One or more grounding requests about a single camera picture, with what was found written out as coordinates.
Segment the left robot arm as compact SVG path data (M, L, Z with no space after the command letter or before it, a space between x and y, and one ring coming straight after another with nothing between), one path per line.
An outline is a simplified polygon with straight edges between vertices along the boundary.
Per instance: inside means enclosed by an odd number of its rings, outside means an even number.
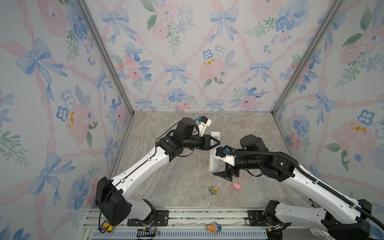
M156 208L148 200L133 200L132 193L159 168L174 158L183 157L183 151L210 151L220 141L205 134L211 120L205 116L191 119L184 117L159 136L151 151L121 174L98 181L95 204L100 215L115 227L125 219L133 219L150 225L154 222Z

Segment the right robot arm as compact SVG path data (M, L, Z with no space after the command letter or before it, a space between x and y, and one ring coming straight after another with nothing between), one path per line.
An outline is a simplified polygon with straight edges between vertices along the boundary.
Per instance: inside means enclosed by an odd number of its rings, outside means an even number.
M346 197L320 178L308 172L283 152L270 152L263 140L248 135L240 140L241 148L217 147L210 156L225 162L226 169L215 175L232 181L240 171L257 169L259 177L268 177L295 188L315 202L311 208L269 201L262 215L249 220L251 226L262 222L271 226L270 233L281 232L291 224L318 230L335 240L368 240L371 226L368 216L372 205L366 200Z

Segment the white remote control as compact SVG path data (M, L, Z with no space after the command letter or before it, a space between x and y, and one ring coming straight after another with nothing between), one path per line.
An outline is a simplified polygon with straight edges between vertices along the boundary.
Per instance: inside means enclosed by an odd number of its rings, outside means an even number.
M217 140L221 139L221 133L220 132L211 132L211 136ZM214 147L210 150L209 153L209 172L213 173L216 172L219 169L219 160L216 159L216 149L218 146Z

